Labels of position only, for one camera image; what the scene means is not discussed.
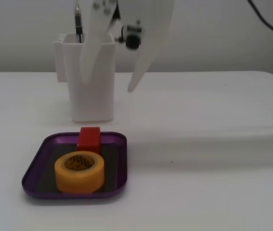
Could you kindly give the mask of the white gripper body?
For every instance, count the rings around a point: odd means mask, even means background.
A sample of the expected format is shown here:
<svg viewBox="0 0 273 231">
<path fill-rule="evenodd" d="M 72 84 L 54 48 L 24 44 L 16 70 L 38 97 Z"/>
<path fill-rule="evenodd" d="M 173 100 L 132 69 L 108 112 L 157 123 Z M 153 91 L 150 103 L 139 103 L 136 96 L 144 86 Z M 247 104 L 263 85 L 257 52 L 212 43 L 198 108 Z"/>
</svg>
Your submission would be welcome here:
<svg viewBox="0 0 273 231">
<path fill-rule="evenodd" d="M 107 9 L 110 10 L 109 31 L 116 21 L 122 23 L 120 36 L 115 42 L 125 44 L 129 50 L 137 50 L 141 45 L 143 28 L 141 14 L 143 11 L 142 0 L 108 0 Z"/>
</svg>

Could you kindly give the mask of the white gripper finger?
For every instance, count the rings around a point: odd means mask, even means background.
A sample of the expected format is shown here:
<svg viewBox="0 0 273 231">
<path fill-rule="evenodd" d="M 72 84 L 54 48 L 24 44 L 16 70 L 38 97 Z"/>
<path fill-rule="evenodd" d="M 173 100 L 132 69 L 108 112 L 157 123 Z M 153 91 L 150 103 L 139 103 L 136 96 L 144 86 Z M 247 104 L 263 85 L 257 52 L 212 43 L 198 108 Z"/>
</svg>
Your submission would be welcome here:
<svg viewBox="0 0 273 231">
<path fill-rule="evenodd" d="M 112 18 L 117 7 L 116 0 L 91 0 L 88 25 L 80 53 L 80 74 L 84 82 L 91 80 L 91 75 L 100 50 L 102 39 L 107 36 Z"/>
<path fill-rule="evenodd" d="M 128 91 L 134 91 L 152 62 L 163 48 L 172 19 L 173 0 L 152 0 L 150 10 L 143 22 L 143 37 Z"/>
</svg>

